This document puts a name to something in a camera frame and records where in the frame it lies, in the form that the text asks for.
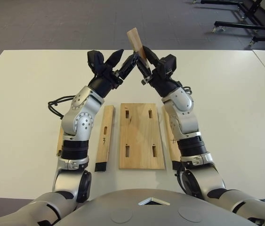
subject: wooden plank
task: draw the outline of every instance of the wooden plank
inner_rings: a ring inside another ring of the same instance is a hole
[[[129,39],[129,42],[133,48],[133,50],[138,53],[143,60],[146,62],[146,67],[149,68],[149,64],[147,61],[146,54],[143,49],[142,41],[140,39],[140,36],[138,35],[137,28],[133,28],[130,31],[127,32],[127,36]]]
[[[155,104],[121,104],[120,169],[165,169]]]
[[[163,115],[164,115],[164,123],[166,129],[166,137],[167,137],[167,148],[170,153],[170,158],[172,161],[172,169],[178,170],[178,167],[181,165],[180,162],[180,151],[178,149],[177,141],[175,140],[171,127],[170,127],[170,120],[169,115],[166,112],[165,107],[162,107]]]
[[[61,149],[62,149],[62,142],[63,142],[63,129],[62,126],[60,125],[60,132],[59,132],[59,137],[58,137],[58,144],[57,144],[57,156],[61,155]]]
[[[95,172],[106,171],[106,164],[108,162],[108,155],[110,149],[110,140],[112,134],[114,106],[108,105],[104,108],[103,119],[101,124],[101,132],[99,138],[98,151],[96,153]]]

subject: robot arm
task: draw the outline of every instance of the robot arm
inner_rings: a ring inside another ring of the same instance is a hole
[[[138,54],[133,54],[120,70],[113,71],[122,53],[122,49],[114,52],[104,63],[101,52],[88,52],[88,64],[95,76],[73,98],[70,110],[61,117],[63,145],[53,192],[43,194],[17,212],[1,217],[0,226],[51,226],[72,213],[78,203],[88,199],[91,174],[85,168],[93,120],[104,103],[103,98],[123,83],[138,61]]]
[[[176,69],[176,58],[158,57],[147,47],[145,54],[155,69],[147,69],[142,58],[137,66],[144,76],[142,83],[149,83],[162,97],[169,115],[172,133],[181,152],[182,166],[178,181],[186,194],[208,201],[238,214],[257,225],[265,226],[265,202],[238,190],[227,190],[211,154],[206,150],[193,112],[191,89],[171,79]]]

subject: black metal stand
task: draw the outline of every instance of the black metal stand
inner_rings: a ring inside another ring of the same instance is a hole
[[[255,44],[258,41],[265,41],[265,36],[264,37],[257,37],[257,36],[252,37],[249,45],[252,46],[253,44]]]
[[[253,24],[241,24],[241,23],[231,23],[231,22],[225,22],[225,21],[215,21],[213,33],[217,30],[219,26],[223,26],[223,30],[225,27],[237,27],[237,28],[246,28],[246,29],[253,29],[253,30],[265,30],[265,26],[263,23],[256,18],[255,12],[258,10],[258,8],[261,6],[260,3],[262,0],[257,0],[252,4],[250,8],[247,8],[243,2],[239,1],[227,1],[227,0],[201,0],[202,4],[218,4],[218,5],[236,5],[238,6],[239,10],[241,10],[244,13],[244,16],[242,16],[242,20],[244,21],[246,18],[248,18]]]

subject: triangular opening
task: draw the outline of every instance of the triangular opening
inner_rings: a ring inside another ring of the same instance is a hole
[[[160,200],[160,199],[150,197],[148,199],[145,199],[145,200],[139,202],[139,205],[140,206],[144,206],[144,205],[167,205],[167,206],[169,206],[170,203],[163,201],[163,200]]]

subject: wooden stick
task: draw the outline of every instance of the wooden stick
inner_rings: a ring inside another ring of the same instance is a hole
[[[113,105],[105,106],[104,108],[99,146],[98,151],[96,153],[95,172],[106,171],[106,164],[108,161],[110,140],[112,134],[113,111]]]
[[[63,129],[60,125],[60,132],[59,132],[59,138],[58,138],[58,144],[57,144],[57,156],[61,155],[61,149],[62,149],[62,142],[63,142]]]
[[[166,135],[167,135],[167,146],[170,153],[170,158],[172,161],[172,169],[178,170],[179,166],[181,165],[180,162],[180,151],[178,149],[177,141],[175,140],[171,127],[170,127],[170,120],[168,113],[166,112],[165,107],[162,107],[163,115],[164,115],[164,122],[166,128]]]
[[[141,58],[143,58],[143,60],[146,62],[146,67],[149,68],[147,57],[146,57],[146,54],[144,52],[140,36],[138,35],[137,28],[135,27],[135,28],[131,29],[130,31],[128,31],[127,36],[128,36],[129,42],[130,42],[133,50],[136,53],[138,53],[141,56]]]

